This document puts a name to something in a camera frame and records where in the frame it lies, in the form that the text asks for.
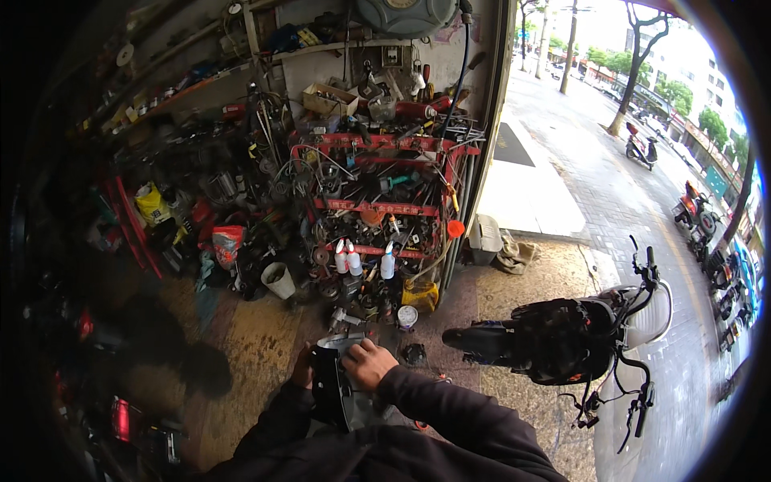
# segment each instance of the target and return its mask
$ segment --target hand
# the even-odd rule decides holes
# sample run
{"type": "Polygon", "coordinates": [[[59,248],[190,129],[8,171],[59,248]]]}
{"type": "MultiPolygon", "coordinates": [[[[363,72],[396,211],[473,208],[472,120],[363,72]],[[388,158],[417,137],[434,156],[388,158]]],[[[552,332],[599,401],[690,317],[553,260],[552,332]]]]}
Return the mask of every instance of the hand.
{"type": "Polygon", "coordinates": [[[311,389],[313,386],[313,368],[311,368],[311,343],[305,342],[305,347],[300,350],[295,362],[295,369],[291,374],[291,381],[295,385],[311,389]]]}
{"type": "Polygon", "coordinates": [[[359,383],[361,389],[374,392],[380,380],[399,362],[388,349],[377,346],[371,339],[365,338],[361,345],[354,345],[343,357],[342,365],[359,383]]]}

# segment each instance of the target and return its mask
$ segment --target white bucket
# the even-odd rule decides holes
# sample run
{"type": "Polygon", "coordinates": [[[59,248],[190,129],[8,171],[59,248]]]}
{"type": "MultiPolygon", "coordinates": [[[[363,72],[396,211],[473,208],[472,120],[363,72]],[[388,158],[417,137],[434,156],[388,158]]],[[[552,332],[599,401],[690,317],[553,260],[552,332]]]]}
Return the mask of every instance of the white bucket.
{"type": "Polygon", "coordinates": [[[281,299],[289,298],[295,293],[295,283],[291,280],[287,265],[284,263],[270,263],[262,271],[260,280],[281,299]],[[276,279],[276,281],[269,283],[269,279],[276,279]]]}

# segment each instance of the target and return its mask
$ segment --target yellow plastic bag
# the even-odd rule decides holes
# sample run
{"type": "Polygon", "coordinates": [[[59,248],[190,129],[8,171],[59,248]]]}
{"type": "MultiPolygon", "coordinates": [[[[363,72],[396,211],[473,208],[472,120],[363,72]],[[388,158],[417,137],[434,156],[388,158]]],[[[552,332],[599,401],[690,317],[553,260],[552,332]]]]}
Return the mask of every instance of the yellow plastic bag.
{"type": "Polygon", "coordinates": [[[134,200],[136,207],[140,210],[140,214],[151,226],[160,224],[171,217],[169,206],[160,196],[160,191],[153,183],[142,186],[136,192],[134,200]]]}

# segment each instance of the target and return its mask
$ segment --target white scooter body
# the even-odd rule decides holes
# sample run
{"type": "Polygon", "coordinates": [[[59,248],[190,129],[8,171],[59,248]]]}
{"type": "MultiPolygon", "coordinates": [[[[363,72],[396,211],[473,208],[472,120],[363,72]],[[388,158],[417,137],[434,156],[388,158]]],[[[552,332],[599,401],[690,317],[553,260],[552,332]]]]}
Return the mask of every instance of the white scooter body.
{"type": "MultiPolygon", "coordinates": [[[[639,289],[638,286],[619,285],[614,286],[610,290],[625,292],[625,297],[634,298],[639,289]]],[[[645,302],[647,297],[647,293],[641,293],[637,301],[630,307],[630,310],[645,302]]],[[[624,351],[662,339],[669,331],[669,327],[672,326],[673,312],[672,289],[669,287],[669,283],[662,279],[658,282],[658,287],[653,292],[651,302],[639,312],[628,317],[626,323],[623,324],[625,329],[624,351]]]]}

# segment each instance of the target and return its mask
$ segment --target air hose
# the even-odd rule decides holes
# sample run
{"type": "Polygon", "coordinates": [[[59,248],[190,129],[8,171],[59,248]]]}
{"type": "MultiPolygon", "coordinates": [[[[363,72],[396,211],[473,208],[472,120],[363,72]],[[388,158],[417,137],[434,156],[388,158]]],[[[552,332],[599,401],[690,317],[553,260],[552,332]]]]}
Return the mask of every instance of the air hose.
{"type": "Polygon", "coordinates": [[[453,112],[455,112],[455,104],[458,102],[458,97],[460,96],[460,90],[463,88],[463,77],[466,75],[466,64],[469,59],[469,39],[471,36],[471,4],[468,2],[468,0],[461,0],[460,2],[460,11],[461,16],[460,19],[463,22],[463,24],[466,26],[466,47],[463,49],[463,64],[460,66],[460,78],[458,78],[458,85],[455,87],[455,95],[453,96],[453,103],[450,104],[449,110],[447,111],[447,118],[445,118],[444,123],[442,124],[441,132],[441,138],[444,139],[445,132],[447,131],[447,127],[449,127],[449,119],[453,116],[453,112]]]}

